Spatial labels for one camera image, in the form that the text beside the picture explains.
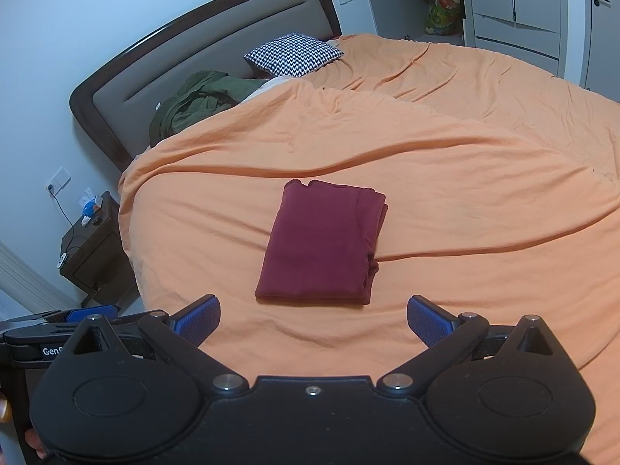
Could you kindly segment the person left hand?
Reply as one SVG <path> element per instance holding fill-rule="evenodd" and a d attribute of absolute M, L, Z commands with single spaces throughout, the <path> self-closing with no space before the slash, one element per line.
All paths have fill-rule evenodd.
<path fill-rule="evenodd" d="M 3 395 L 0 395 L 0 420 L 1 423 L 9 423 L 12 421 L 12 409 L 10 408 L 9 402 Z M 30 428 L 24 434 L 25 442 L 28 443 L 28 446 L 37 453 L 39 459 L 45 459 L 47 457 L 46 450 L 42 445 L 42 442 L 38 436 L 38 434 L 34 431 L 34 428 Z"/>

